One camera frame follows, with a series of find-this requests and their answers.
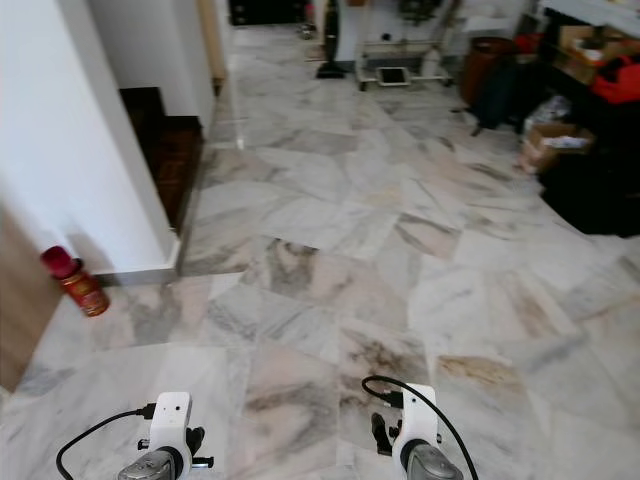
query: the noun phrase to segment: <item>baseboard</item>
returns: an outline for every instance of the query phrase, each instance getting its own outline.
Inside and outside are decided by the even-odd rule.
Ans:
[[[175,282],[179,277],[178,258],[182,245],[183,243],[176,239],[166,266],[132,272],[93,272],[92,274],[105,287]]]

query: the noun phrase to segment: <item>white cart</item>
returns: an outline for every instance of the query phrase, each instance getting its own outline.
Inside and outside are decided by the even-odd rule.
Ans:
[[[446,86],[453,84],[453,78],[442,66],[442,52],[444,51],[455,23],[455,15],[462,0],[444,0],[433,12],[430,20],[419,22],[419,28],[424,27],[426,39],[409,39],[407,29],[415,32],[416,26],[411,28],[412,20],[402,22],[402,38],[398,41],[368,41],[372,14],[375,12],[376,0],[368,0],[363,6],[356,49],[355,77],[360,91],[367,89],[367,84],[376,82],[380,85],[403,85],[414,81],[437,80]],[[415,59],[421,59],[416,65]],[[385,83],[381,79],[381,71],[386,67],[375,67],[372,63],[394,64],[393,68],[404,70],[406,83]]]

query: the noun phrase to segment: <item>red can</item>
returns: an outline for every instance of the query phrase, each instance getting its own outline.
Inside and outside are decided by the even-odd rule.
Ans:
[[[40,259],[62,289],[88,317],[100,315],[109,307],[109,298],[98,281],[83,270],[82,260],[71,258],[64,248],[51,247]]]

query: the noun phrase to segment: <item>red bag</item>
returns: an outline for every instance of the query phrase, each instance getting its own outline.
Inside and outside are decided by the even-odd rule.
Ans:
[[[598,72],[591,89],[609,103],[640,101],[640,55],[609,62]]]

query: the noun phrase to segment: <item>marble tile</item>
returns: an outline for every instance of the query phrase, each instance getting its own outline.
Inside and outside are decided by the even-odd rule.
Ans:
[[[563,220],[553,218],[526,242],[527,265],[548,285],[568,293],[589,280],[594,271],[615,263],[625,250],[617,242],[598,244]]]
[[[400,410],[383,406],[360,386],[367,375],[388,375],[412,383],[429,383],[422,342],[410,334],[346,322],[340,330],[340,437],[375,451],[371,415],[381,413],[395,425]]]
[[[356,104],[350,122],[355,130],[383,128],[394,123],[377,102],[366,97]]]
[[[200,188],[209,188],[223,182],[268,180],[274,168],[250,150],[219,149],[205,169]]]
[[[62,297],[5,412],[28,407],[92,357],[96,347],[91,320],[95,319],[85,317],[69,297]]]
[[[260,232],[353,258],[372,258],[396,215],[353,203],[335,204],[299,196],[265,207]]]
[[[230,448],[229,478],[279,479],[335,466],[336,387],[331,364],[285,347],[262,347]]]
[[[522,150],[522,146],[513,130],[484,130],[481,135],[472,137],[470,133],[474,127],[475,122],[469,125],[468,119],[464,119],[452,125],[445,136],[458,151],[464,148],[467,151],[482,152],[485,158],[492,161],[507,157],[508,164],[515,165],[515,159]]]
[[[232,418],[242,414],[244,408],[251,363],[255,354],[253,345],[247,347],[229,347],[227,352],[227,394]]]
[[[33,412],[29,409],[6,409],[0,424],[0,471],[7,478],[28,478],[25,471],[33,467],[32,462],[21,461],[21,456],[31,448],[31,433],[34,424],[29,421]]]
[[[187,239],[182,275],[243,272],[251,260],[251,240],[261,215],[252,208],[201,218]]]
[[[527,390],[527,396],[529,397],[529,403],[531,403],[531,408],[538,420],[540,430],[546,437],[546,440],[550,441],[553,437],[553,420],[556,415],[555,408],[547,399],[542,398],[531,390]]]
[[[569,317],[531,273],[489,273],[486,282],[496,341],[577,333]]]
[[[338,318],[335,312],[269,291],[261,291],[260,339],[338,363]]]
[[[637,412],[622,402],[585,335],[504,343],[499,348],[527,387],[556,408],[605,427],[636,428]]]
[[[321,109],[321,105],[313,105],[314,109]],[[327,112],[318,112],[315,118],[292,118],[289,117],[285,125],[292,128],[313,130],[314,132],[330,133],[335,135],[354,135],[351,122],[343,115],[334,112],[329,108]]]
[[[523,242],[503,240],[474,230],[463,231],[453,256],[457,265],[488,271],[518,269],[526,260]]]
[[[345,440],[338,442],[338,465],[351,467],[360,479],[389,480],[398,476],[390,457]]]
[[[2,424],[2,412],[4,411],[9,399],[11,398],[11,393],[4,387],[0,387],[0,424]]]
[[[444,259],[451,258],[460,237],[459,230],[407,214],[400,216],[395,230],[418,251]]]
[[[527,240],[548,225],[541,202],[535,197],[480,199],[469,205],[466,228],[502,240]]]
[[[609,373],[620,396],[640,420],[640,296],[580,322],[591,350]]]
[[[260,148],[261,159],[273,168],[270,182],[329,202],[343,201],[350,183],[338,162],[326,155]]]
[[[511,193],[509,184],[512,178],[509,175],[485,165],[461,164],[458,162],[454,145],[446,139],[430,139],[424,142],[424,146],[434,160],[441,177],[437,184],[460,200],[472,202],[479,198]]]
[[[376,272],[396,295],[406,300],[418,283],[422,256],[394,230],[376,255]]]
[[[298,152],[338,155],[353,152],[357,147],[357,139],[354,135],[293,130],[290,135],[271,142],[269,146]]]
[[[296,480],[359,480],[359,477],[353,466],[339,465],[297,477]]]
[[[242,209],[260,212],[265,204],[292,194],[288,189],[264,182],[236,181],[206,188],[200,192],[195,211],[196,229],[200,221],[206,222],[215,215]]]
[[[261,293],[238,284],[209,298],[196,337],[199,344],[247,347],[254,344],[260,322]]]
[[[109,287],[109,309],[91,322],[95,347],[195,343],[211,283],[210,277],[195,277],[168,285]]]
[[[640,272],[622,258],[612,265],[594,268],[589,278],[560,300],[574,320],[588,318],[624,302],[640,292]]]
[[[556,415],[552,448],[558,480],[631,480],[640,468],[637,437],[564,412]]]
[[[513,159],[509,159],[509,163],[505,165],[504,162],[501,161],[505,158],[504,155],[497,157],[495,155],[485,156],[482,150],[480,151],[483,152],[483,154],[479,154],[478,150],[468,150],[456,144],[454,144],[453,150],[456,160],[465,165],[468,170],[483,175],[501,185],[505,185],[507,188],[516,180],[529,178],[514,168]]]
[[[392,208],[399,205],[396,190],[399,178],[392,165],[398,152],[392,150],[381,130],[358,132],[358,149],[342,156],[344,170],[351,183],[349,200]]]
[[[213,132],[215,139],[213,145],[218,148],[238,148],[240,150],[266,146],[278,147],[286,145],[300,133],[295,128],[284,127],[282,125],[284,118],[281,118],[279,122],[274,122],[270,113],[262,115],[264,118],[256,118],[256,115],[253,114],[254,118],[217,124]]]
[[[467,206],[447,191],[416,179],[402,182],[403,208],[408,214],[450,228],[467,223]]]
[[[635,267],[637,270],[640,270],[640,239],[635,237],[625,240],[624,248],[624,258],[630,265]]]
[[[493,352],[482,273],[424,257],[408,301],[409,327],[429,355]]]
[[[516,370],[483,357],[440,357],[438,407],[462,436],[480,478],[545,479],[549,452]],[[470,478],[464,457],[445,426],[442,449]]]
[[[270,241],[242,281],[362,320],[406,327],[406,304],[362,262],[283,240]]]

